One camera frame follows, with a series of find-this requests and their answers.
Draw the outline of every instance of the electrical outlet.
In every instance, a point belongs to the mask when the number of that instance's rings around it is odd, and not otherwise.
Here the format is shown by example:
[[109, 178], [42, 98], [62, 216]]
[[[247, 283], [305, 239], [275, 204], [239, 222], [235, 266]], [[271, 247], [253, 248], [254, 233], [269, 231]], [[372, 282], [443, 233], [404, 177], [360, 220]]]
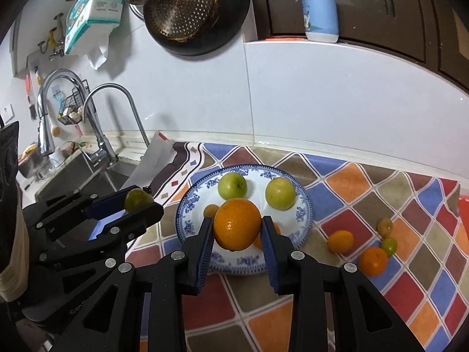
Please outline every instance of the electrical outlet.
[[8, 121], [12, 120], [15, 117], [15, 114], [13, 113], [13, 107], [11, 104], [2, 108], [1, 117], [4, 123], [7, 123]]

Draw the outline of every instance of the tissue pack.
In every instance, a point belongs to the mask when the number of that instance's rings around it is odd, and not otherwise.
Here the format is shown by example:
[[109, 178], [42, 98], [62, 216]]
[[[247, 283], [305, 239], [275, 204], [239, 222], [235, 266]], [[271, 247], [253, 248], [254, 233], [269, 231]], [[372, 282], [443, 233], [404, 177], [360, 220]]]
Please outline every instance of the tissue pack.
[[119, 26], [123, 0], [77, 0], [67, 16], [65, 54], [87, 54], [97, 69], [107, 58], [109, 34]]

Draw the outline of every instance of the soap dispenser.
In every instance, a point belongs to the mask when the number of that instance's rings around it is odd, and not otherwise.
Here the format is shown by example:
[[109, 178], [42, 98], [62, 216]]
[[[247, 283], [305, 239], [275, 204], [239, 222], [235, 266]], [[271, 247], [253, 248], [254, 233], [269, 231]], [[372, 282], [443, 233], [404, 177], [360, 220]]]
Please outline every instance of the soap dispenser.
[[335, 43], [339, 39], [339, 19], [335, 0], [301, 0], [306, 38]]

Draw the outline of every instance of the backsplash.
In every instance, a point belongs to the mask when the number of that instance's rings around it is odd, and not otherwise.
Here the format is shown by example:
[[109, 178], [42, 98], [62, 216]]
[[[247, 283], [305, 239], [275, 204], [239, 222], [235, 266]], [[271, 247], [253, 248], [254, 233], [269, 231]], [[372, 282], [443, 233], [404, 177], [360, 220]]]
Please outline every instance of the backsplash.
[[[125, 5], [99, 70], [86, 56], [60, 58], [57, 67], [75, 71], [90, 89], [123, 85], [149, 135], [161, 130], [174, 139], [295, 147], [469, 184], [466, 93], [378, 51], [341, 43], [244, 43], [252, 31], [249, 15], [242, 33], [223, 48], [179, 57], [161, 48]], [[4, 42], [1, 78], [9, 87], [0, 103], [13, 104], [22, 149], [36, 140], [37, 122], [29, 120], [23, 80], [9, 77], [8, 56]], [[64, 86], [69, 94], [71, 85]], [[137, 131], [120, 91], [97, 93], [95, 104], [105, 131]], [[63, 140], [72, 135], [64, 133]]]

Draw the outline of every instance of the wire basket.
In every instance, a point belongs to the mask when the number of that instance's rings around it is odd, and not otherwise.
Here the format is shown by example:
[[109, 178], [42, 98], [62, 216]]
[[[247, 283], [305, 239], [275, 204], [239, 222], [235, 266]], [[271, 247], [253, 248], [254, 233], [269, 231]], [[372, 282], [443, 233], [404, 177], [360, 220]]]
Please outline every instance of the wire basket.
[[[90, 93], [90, 88], [88, 87], [88, 81], [83, 79], [83, 84], [85, 86], [86, 94]], [[96, 112], [96, 107], [94, 106], [93, 101], [91, 100], [93, 110]], [[57, 115], [57, 120], [65, 125], [78, 124], [83, 120], [83, 97], [78, 92], [78, 89], [74, 87], [72, 89], [72, 95], [66, 97], [60, 102], [59, 114]]]

